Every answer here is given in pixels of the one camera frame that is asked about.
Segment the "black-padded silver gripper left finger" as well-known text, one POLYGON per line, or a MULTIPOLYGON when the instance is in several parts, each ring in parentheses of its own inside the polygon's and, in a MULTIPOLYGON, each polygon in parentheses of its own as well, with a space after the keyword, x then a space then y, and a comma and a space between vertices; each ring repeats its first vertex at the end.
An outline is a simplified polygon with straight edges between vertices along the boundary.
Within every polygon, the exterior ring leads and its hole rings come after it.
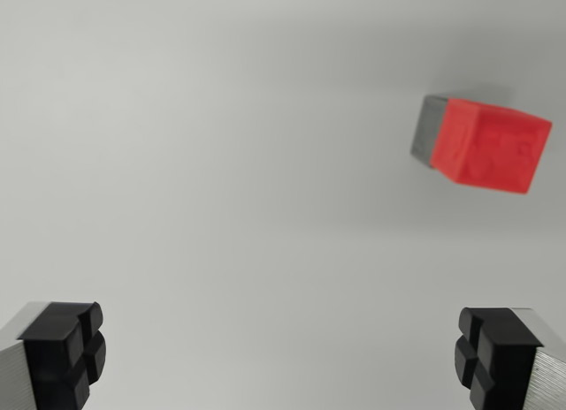
POLYGON ((32 301, 1 328, 1 407, 82 409, 106 343, 96 302, 32 301))

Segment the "black-padded silver gripper right finger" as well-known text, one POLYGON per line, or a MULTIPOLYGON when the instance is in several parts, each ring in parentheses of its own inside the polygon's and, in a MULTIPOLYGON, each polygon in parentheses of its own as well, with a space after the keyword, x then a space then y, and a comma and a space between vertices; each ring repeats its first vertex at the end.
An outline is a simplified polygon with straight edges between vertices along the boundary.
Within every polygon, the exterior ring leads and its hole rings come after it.
POLYGON ((532 309, 465 307, 455 372, 476 409, 563 409, 565 341, 532 309))

